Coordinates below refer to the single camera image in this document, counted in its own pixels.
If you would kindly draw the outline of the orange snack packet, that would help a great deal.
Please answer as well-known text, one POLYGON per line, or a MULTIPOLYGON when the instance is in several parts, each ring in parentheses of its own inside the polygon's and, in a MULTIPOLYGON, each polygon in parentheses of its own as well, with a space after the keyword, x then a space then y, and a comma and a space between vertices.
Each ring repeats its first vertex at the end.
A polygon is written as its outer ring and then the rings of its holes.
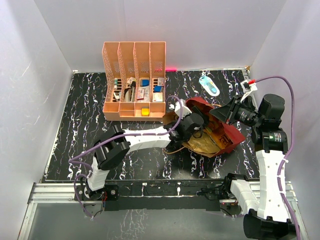
POLYGON ((237 129, 232 125, 222 123, 215 117, 209 117, 209 123, 204 131, 212 138, 220 149, 226 149, 231 145, 238 144, 237 135, 235 135, 237 129))

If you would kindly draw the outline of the red brown paper bag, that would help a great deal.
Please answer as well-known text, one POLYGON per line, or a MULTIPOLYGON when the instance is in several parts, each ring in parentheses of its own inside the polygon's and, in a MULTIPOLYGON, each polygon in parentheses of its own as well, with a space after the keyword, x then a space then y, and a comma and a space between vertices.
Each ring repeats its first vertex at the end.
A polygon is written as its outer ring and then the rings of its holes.
POLYGON ((178 124, 170 133, 168 149, 186 148, 211 158, 232 152, 245 140, 236 127, 210 114, 211 110, 218 107, 217 104, 210 104, 201 97, 190 98, 182 104, 184 113, 180 121, 180 104, 177 102, 175 106, 176 111, 170 111, 162 117, 166 129, 178 124))

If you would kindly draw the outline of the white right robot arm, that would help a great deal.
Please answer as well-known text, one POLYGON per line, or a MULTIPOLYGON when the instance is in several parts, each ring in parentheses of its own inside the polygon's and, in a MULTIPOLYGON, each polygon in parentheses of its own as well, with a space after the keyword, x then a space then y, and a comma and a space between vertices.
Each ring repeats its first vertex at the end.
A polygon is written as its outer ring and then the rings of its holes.
POLYGON ((280 128, 285 100, 266 94, 258 108, 250 96, 234 96, 232 100, 210 114, 225 124, 240 122, 251 127, 251 140, 259 166, 259 197, 249 180, 240 174, 228 174, 223 194, 236 198, 243 217, 243 231, 255 240, 293 240, 298 238, 299 224, 285 193, 285 155, 287 134, 280 128))

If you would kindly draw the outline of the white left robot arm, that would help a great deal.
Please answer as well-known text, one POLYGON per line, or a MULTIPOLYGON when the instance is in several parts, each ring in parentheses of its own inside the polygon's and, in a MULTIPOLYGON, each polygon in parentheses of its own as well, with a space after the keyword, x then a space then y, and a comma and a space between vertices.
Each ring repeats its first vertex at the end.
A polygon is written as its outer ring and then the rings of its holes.
POLYGON ((187 143, 192 137, 203 136, 209 118, 201 113, 189 113, 164 126, 147 130, 125 130, 114 125, 92 148, 93 162, 82 189, 82 195, 98 200, 110 195, 105 190, 105 181, 111 169, 117 167, 131 152, 149 149, 175 149, 187 143))

